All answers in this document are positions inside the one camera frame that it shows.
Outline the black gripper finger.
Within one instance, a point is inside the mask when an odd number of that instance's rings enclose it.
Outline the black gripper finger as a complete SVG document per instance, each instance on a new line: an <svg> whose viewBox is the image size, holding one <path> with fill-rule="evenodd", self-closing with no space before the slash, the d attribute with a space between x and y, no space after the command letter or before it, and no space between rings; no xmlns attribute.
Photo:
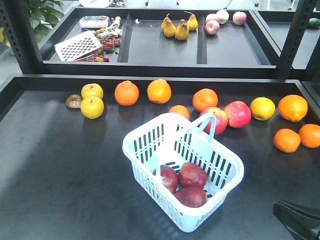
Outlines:
<svg viewBox="0 0 320 240"><path fill-rule="evenodd" d="M320 209L278 200L273 204L273 215L284 225L295 240L320 239Z"/></svg>

